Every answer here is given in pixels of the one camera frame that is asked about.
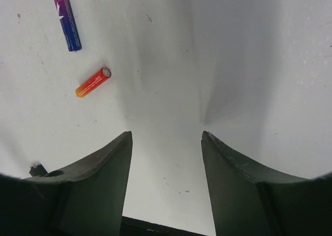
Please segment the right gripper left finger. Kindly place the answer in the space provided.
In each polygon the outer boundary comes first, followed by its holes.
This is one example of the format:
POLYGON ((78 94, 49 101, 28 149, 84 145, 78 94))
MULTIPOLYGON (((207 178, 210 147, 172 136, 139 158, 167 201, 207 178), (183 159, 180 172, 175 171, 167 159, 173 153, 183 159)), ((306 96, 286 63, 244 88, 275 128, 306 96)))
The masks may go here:
POLYGON ((43 177, 1 176, 1 235, 118 235, 132 133, 43 177))

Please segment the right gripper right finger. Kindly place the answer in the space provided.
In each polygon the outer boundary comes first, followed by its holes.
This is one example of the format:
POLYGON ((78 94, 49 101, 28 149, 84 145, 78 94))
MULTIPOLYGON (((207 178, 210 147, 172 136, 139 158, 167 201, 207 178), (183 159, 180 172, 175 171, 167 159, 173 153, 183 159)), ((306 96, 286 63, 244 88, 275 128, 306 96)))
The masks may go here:
POLYGON ((331 235, 331 174, 305 179, 269 168, 203 132, 217 235, 331 235))

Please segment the orange red battery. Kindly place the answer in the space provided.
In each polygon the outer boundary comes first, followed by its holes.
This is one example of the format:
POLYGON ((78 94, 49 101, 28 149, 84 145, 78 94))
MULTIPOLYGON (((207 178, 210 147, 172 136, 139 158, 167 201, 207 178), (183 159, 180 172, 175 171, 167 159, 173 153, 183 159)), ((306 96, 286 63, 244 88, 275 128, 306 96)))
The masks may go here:
POLYGON ((84 98, 86 95, 91 93, 101 84, 110 79, 112 73, 108 67, 100 68, 96 73, 94 73, 88 80, 86 80, 82 85, 80 85, 75 93, 78 98, 84 98))

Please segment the blue purple battery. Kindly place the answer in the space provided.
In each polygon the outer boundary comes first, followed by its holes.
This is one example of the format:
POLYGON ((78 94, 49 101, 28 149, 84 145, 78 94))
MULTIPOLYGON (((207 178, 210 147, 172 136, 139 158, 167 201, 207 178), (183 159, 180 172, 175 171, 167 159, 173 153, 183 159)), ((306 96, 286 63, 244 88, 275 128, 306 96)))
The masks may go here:
POLYGON ((70 0, 54 0, 69 52, 82 49, 70 0))

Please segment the black battery cover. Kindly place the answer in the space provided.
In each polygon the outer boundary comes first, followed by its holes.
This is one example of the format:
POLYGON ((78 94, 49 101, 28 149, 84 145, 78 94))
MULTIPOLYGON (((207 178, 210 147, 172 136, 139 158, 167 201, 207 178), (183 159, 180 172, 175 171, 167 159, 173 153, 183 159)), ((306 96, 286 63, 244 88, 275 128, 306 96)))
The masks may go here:
POLYGON ((36 177, 36 176, 43 177, 43 176, 46 176, 48 174, 48 172, 46 171, 46 169, 44 168, 44 166, 41 163, 34 163, 30 167, 29 174, 32 177, 36 177))

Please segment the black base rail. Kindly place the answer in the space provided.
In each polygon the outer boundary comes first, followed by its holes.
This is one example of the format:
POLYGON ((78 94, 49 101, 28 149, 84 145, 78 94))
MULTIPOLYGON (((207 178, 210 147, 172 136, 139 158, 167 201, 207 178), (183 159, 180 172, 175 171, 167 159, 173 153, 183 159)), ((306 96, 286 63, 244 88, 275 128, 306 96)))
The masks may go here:
POLYGON ((186 230, 123 216, 119 235, 203 236, 186 230))

